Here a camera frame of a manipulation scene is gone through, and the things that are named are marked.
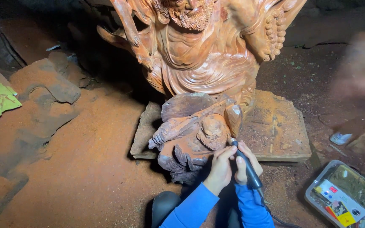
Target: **power cord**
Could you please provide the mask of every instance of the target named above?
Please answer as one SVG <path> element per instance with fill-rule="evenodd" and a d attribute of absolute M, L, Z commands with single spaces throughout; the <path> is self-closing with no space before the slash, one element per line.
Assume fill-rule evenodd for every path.
<path fill-rule="evenodd" d="M 267 210 L 268 213 L 270 213 L 271 217 L 273 219 L 275 219 L 277 222 L 281 223 L 282 226 L 285 227 L 290 227 L 290 228 L 302 228 L 301 226 L 298 225 L 294 225 L 294 224 L 290 224 L 290 223 L 286 223 L 282 220 L 280 220 L 279 218 L 277 218 L 276 216 L 271 214 L 271 210 L 268 208 L 268 206 L 264 203 L 264 195 L 263 192 L 261 191 L 261 189 L 257 189 L 257 192 L 260 194 L 260 198 L 261 198 L 261 204 L 262 206 Z"/>

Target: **small wooden sculpture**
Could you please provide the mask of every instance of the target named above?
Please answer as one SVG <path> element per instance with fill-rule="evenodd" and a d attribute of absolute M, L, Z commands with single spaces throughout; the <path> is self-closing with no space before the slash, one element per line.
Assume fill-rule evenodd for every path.
<path fill-rule="evenodd" d="M 199 170 L 197 166 L 203 165 L 212 151 L 226 145 L 227 133 L 233 137 L 240 133 L 242 116 L 254 105 L 260 64 L 280 54 L 285 30 L 305 2 L 112 1 L 123 27 L 110 33 L 98 26 L 98 33 L 114 46 L 135 55 L 145 67 L 147 81 L 167 98 L 201 94 L 201 99 L 185 94 L 168 101 L 186 103 L 173 113 L 165 107 L 167 103 L 163 105 L 164 124 L 149 143 L 161 150 L 159 163 L 172 175 L 178 174 L 178 168 L 167 164 L 163 156 L 185 169 L 185 176 L 181 171 L 182 175 L 173 176 L 174 181 L 189 181 L 188 172 Z M 144 26 L 137 26 L 133 15 Z M 203 155 L 194 156 L 196 150 L 207 150 L 208 155 L 200 152 Z M 173 151 L 190 159 L 175 161 Z"/>

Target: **black pants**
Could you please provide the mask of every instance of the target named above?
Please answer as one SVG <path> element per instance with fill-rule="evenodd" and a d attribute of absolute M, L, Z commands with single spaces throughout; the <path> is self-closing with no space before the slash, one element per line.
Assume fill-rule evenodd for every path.
<path fill-rule="evenodd" d="M 152 207 L 152 228 L 158 228 L 180 202 L 180 197 L 172 191 L 164 191 L 156 196 Z M 227 224 L 228 228 L 242 227 L 236 210 L 230 210 Z"/>

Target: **blue sleeve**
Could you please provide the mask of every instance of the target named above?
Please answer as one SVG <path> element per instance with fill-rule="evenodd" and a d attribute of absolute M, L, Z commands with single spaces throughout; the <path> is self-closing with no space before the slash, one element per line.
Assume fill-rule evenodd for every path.
<path fill-rule="evenodd" d="M 219 197 L 201 183 L 167 216 L 159 228 L 199 228 L 218 200 Z"/>
<path fill-rule="evenodd" d="M 235 184 L 244 228 L 273 228 L 270 213 L 261 204 L 259 193 L 247 185 Z"/>

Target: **wooden statue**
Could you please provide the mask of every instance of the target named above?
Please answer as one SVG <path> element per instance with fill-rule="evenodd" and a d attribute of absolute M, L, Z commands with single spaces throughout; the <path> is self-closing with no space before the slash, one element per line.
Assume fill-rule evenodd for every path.
<path fill-rule="evenodd" d="M 175 96 L 163 105 L 164 124 L 149 142 L 173 181 L 192 181 L 212 151 L 240 133 L 260 64 L 280 54 L 305 2 L 112 1 L 122 27 L 110 33 L 98 26 L 98 33 L 135 55 L 156 90 Z"/>

